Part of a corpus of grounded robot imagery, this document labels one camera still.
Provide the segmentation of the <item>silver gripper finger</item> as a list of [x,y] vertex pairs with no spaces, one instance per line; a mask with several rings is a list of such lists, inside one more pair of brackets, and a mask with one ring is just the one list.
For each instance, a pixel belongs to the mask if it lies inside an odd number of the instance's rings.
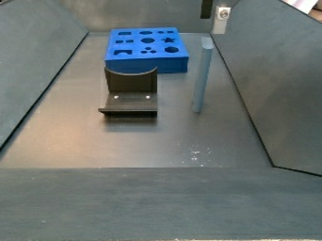
[[224,34],[226,24],[230,17],[231,7],[223,2],[219,1],[215,3],[214,7],[214,21],[212,21],[212,34]]
[[203,0],[202,1],[202,12],[200,12],[202,19],[208,19],[211,17],[212,1],[214,0]]

